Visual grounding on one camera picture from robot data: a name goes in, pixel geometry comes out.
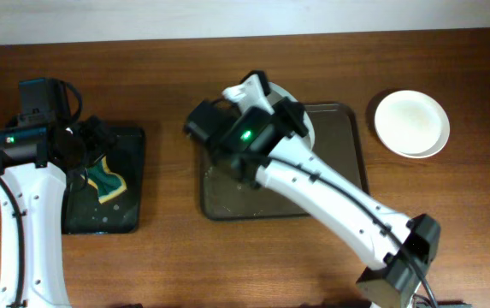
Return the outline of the green and yellow sponge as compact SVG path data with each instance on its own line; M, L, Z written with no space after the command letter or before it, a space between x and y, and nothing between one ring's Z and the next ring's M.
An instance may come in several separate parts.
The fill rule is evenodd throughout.
M100 204L112 201L127 191L125 179L109 168L107 157L103 157L94 166L87 168L81 178L87 186L96 190Z

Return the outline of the dark brown serving tray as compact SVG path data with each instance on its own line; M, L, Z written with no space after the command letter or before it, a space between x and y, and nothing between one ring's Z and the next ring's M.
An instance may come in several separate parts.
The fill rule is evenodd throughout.
M306 104L315 129L313 152L349 182L369 192L357 120L353 110L341 103ZM199 153L199 206L213 221L235 221L307 216L292 201L268 189L254 189L224 174L210 163L206 151Z

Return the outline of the black water tray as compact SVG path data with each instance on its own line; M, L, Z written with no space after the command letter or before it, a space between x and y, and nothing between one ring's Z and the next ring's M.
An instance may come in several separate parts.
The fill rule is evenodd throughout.
M64 234L127 234L139 225L145 164L145 132L141 127L114 127L117 144L107 154L109 168L121 175L127 191L105 204L81 175L69 176L62 204Z

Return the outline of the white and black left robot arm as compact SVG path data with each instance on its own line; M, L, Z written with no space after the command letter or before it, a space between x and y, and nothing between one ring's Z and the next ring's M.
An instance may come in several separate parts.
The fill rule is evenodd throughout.
M0 307L68 307L62 206L67 174L99 161L116 136L96 116L0 131Z

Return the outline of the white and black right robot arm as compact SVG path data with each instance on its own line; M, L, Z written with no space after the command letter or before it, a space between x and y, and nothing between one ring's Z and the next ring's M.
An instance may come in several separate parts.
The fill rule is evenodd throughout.
M426 277L438 250L438 222L385 206L329 167L312 151L304 106L288 97L272 104L271 92L261 71L223 90L239 116L210 141L213 163L289 199L347 244L366 267L357 287L373 305L409 307L423 288L428 305L438 306Z

